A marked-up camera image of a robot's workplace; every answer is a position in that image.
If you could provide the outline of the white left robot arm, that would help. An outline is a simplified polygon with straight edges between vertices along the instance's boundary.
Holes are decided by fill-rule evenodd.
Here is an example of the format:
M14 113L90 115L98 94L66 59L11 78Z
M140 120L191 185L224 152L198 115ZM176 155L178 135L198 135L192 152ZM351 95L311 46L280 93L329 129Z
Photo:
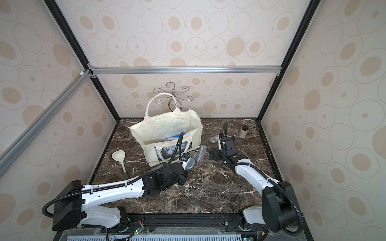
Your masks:
M125 208L108 208L104 204L159 195L175 184L182 186L194 164L194 161L176 162L132 179L108 184L81 185L79 180L72 181L44 206L42 213L53 219L55 232L78 225L102 226L123 232L130 222Z

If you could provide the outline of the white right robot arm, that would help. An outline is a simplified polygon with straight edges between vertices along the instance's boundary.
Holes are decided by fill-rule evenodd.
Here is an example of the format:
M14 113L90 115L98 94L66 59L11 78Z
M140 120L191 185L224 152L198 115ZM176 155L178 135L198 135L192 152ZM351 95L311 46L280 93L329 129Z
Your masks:
M280 182L255 166L252 161L237 153L233 137L217 135L210 139L217 148L209 150L209 159L221 161L222 165L248 181L261 195L261 205L243 209L240 227L250 229L259 224L276 233L284 231L299 236L304 229L302 213L289 182Z

